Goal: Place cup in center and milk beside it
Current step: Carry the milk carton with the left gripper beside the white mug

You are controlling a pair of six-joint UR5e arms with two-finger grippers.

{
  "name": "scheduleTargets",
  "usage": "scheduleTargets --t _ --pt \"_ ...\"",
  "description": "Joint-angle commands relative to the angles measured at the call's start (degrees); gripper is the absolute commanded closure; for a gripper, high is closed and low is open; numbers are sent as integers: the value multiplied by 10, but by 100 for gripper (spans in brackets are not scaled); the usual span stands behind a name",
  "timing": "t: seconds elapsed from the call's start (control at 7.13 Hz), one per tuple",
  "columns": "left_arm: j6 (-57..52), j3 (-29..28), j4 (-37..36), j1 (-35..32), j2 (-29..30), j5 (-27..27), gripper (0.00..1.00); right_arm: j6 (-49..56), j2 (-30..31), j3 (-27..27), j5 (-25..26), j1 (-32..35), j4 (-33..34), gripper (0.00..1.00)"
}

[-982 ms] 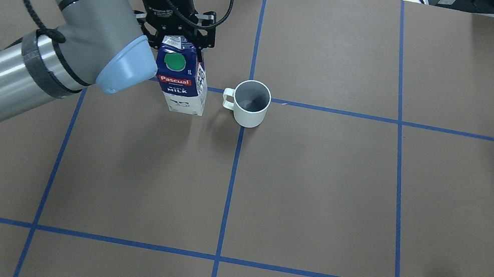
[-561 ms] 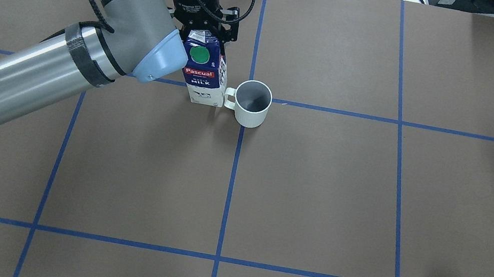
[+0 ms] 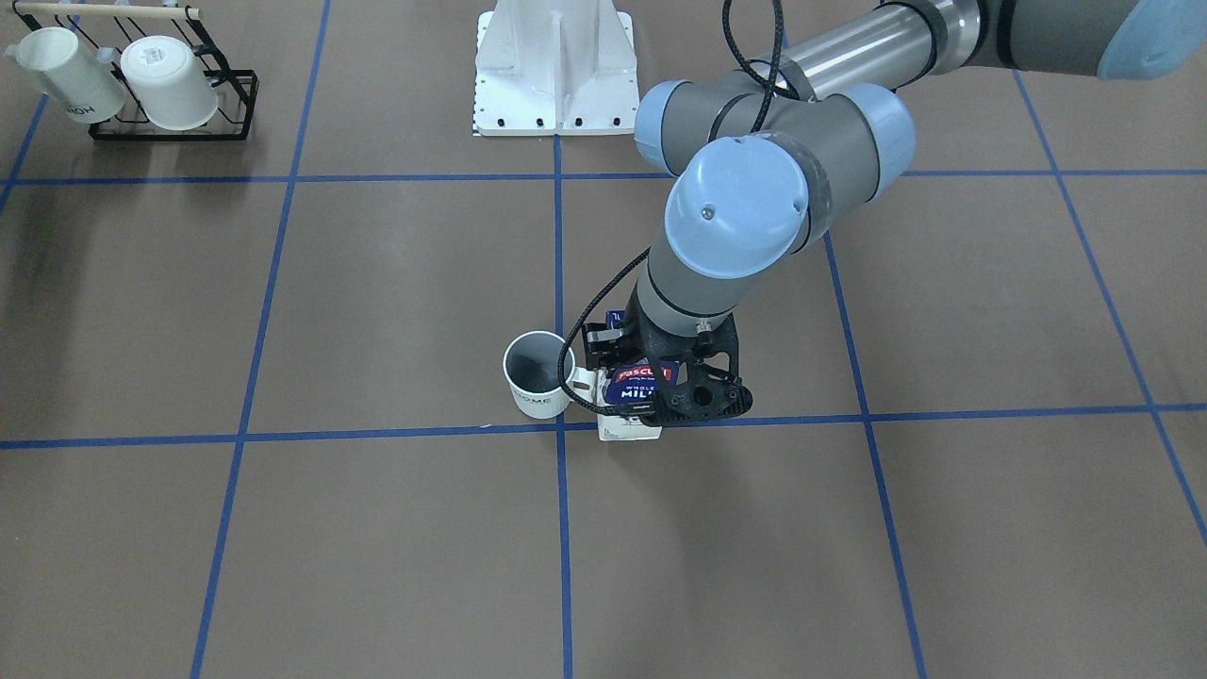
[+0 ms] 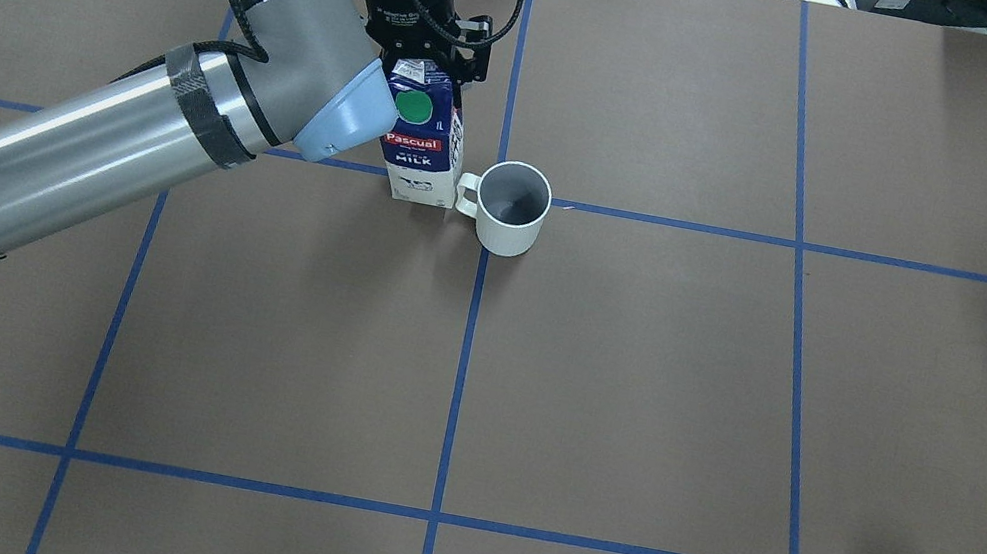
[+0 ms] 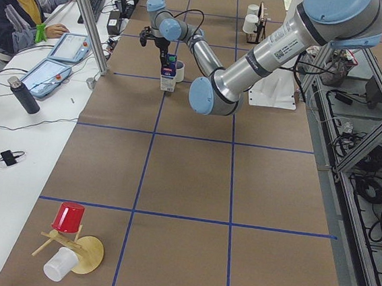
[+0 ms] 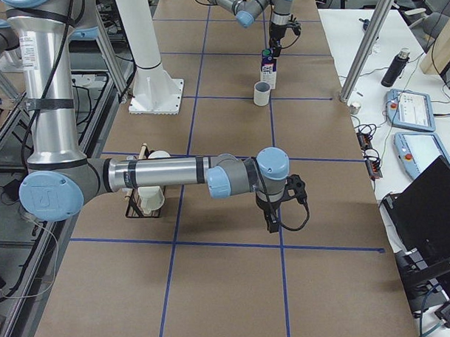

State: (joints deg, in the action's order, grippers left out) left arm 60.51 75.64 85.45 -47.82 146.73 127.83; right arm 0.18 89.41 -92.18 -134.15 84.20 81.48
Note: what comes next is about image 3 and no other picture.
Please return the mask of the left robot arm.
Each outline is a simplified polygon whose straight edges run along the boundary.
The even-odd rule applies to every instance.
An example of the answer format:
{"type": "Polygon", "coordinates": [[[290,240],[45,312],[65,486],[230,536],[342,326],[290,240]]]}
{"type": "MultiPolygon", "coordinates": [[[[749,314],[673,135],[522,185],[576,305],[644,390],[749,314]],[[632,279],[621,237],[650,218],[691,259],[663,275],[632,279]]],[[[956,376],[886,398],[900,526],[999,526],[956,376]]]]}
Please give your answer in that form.
{"type": "Polygon", "coordinates": [[[750,411],[734,309],[910,166],[917,125],[900,87],[963,66],[1155,80],[1205,43],[1202,1],[884,1],[801,43],[785,43],[772,2],[772,48],[750,58],[730,12],[723,2],[731,74],[661,82],[639,103],[639,153],[675,176],[661,232],[629,265],[620,326],[581,317],[570,335],[608,386],[643,367],[653,390],[610,404],[565,384],[600,417],[659,428],[750,411]]]}

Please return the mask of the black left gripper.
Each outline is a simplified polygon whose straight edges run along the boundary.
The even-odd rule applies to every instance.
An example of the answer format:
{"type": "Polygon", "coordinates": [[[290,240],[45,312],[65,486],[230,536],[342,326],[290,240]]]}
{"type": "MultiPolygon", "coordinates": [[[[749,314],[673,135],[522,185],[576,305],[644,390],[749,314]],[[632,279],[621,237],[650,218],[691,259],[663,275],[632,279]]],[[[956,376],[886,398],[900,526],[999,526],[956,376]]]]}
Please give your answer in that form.
{"type": "Polygon", "coordinates": [[[622,328],[587,323],[582,336],[590,371],[613,371],[620,358],[634,356],[651,362],[654,394],[618,406],[620,416],[637,416],[643,425],[688,425],[750,412],[752,393],[737,374],[740,343],[731,315],[695,336],[669,334],[646,315],[629,315],[622,328]]]}

